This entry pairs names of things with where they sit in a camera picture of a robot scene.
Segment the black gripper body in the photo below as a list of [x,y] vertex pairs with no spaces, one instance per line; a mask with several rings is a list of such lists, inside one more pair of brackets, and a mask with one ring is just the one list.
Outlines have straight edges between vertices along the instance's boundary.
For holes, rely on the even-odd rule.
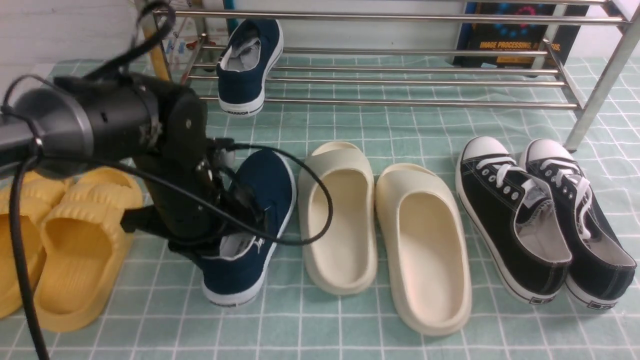
[[[265,212],[258,208],[254,192],[242,184],[224,188],[222,174],[232,171],[214,155],[214,143],[206,135],[206,103],[187,86],[150,85],[150,89],[158,99],[162,133],[151,153],[134,158],[135,166],[206,200],[250,228],[265,231]],[[239,231],[182,194],[152,181],[145,185],[153,204],[126,210],[121,225],[127,233],[140,230],[166,239],[171,252],[196,260],[217,255],[222,237]]]

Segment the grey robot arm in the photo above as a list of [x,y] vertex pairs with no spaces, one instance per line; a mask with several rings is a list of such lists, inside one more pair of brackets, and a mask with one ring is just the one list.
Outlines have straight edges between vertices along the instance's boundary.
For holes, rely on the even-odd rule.
[[192,89],[133,73],[96,81],[56,77],[1,105],[1,175],[19,164],[61,180],[130,158],[152,205],[126,210],[121,225],[193,251],[233,230],[262,235],[253,194],[224,189],[233,175],[221,152],[231,139],[206,135],[207,106]]

